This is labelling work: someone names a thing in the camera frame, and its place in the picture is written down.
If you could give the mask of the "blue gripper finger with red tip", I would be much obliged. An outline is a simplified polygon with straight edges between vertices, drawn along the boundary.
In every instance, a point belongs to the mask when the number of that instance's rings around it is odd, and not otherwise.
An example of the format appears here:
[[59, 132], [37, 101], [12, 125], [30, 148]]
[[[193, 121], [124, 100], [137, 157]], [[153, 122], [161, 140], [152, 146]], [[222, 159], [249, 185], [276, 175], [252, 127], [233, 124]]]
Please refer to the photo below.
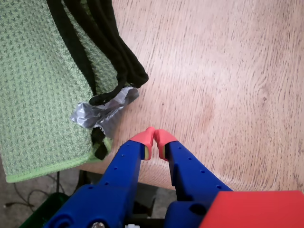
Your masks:
[[121, 145], [97, 184], [80, 187], [47, 222], [47, 228], [123, 228], [133, 213], [142, 160], [151, 158], [155, 129]]
[[169, 163], [171, 184], [177, 201], [169, 205], [165, 228], [197, 228], [220, 191], [230, 188], [209, 171], [166, 130], [156, 130], [159, 157]]

